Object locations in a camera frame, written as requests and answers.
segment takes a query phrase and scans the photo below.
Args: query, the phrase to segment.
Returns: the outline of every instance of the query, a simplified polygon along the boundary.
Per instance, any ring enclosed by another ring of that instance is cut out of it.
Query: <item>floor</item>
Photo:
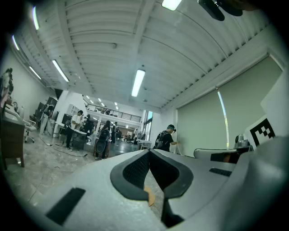
[[[5,176],[15,195],[36,205],[42,196],[54,185],[61,182],[75,170],[95,161],[91,152],[84,150],[68,152],[59,147],[59,140],[51,136],[33,134],[35,143],[24,143],[24,164],[22,168],[16,159],[6,159]],[[109,157],[122,155],[137,149],[137,145],[118,141],[111,144]],[[154,214],[160,218],[163,208],[163,192],[149,171],[144,184],[151,188],[156,197],[151,206]]]

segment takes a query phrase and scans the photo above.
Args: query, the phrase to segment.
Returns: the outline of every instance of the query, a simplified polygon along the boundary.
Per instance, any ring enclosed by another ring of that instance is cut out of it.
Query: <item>pants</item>
[[[104,151],[103,151],[102,159],[105,158],[105,152],[106,152],[106,150],[107,150],[107,143],[108,143],[108,141],[105,142],[105,146],[104,146]]]
[[[116,133],[112,132],[112,143],[116,142]]]
[[[44,129],[45,129],[46,124],[47,124],[47,120],[48,120],[48,115],[43,114],[42,120],[41,120],[41,125],[40,125],[40,134],[44,133]]]
[[[72,134],[73,134],[73,130],[70,127],[67,127],[66,133],[67,133],[67,136],[66,136],[66,147],[69,148],[70,147],[70,140],[71,140],[71,137],[72,137]]]

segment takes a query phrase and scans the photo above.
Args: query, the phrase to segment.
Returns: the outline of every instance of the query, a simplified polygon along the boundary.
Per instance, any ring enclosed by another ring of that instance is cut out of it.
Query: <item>black mesh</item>
[[[149,167],[159,187],[164,190],[179,177],[179,170],[153,153],[149,155]]]
[[[123,177],[140,189],[144,188],[145,177],[149,171],[149,154],[132,162],[123,170]]]

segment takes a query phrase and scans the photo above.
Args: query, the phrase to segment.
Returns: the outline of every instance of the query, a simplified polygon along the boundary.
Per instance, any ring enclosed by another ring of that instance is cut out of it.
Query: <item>backpack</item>
[[[156,148],[160,149],[160,148],[163,147],[163,136],[166,135],[166,134],[168,134],[167,131],[163,131],[160,134],[158,134],[158,137],[157,137],[157,139],[155,141],[155,147]]]
[[[105,129],[100,133],[99,140],[106,140],[109,136],[109,130]]]

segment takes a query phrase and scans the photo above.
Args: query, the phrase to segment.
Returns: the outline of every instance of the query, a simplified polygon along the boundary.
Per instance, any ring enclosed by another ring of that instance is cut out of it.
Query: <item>machine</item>
[[[288,138],[274,138],[237,164],[130,152],[83,167],[35,209],[51,230],[246,230],[284,189],[288,146]],[[164,192],[161,221],[143,191],[149,169]]]

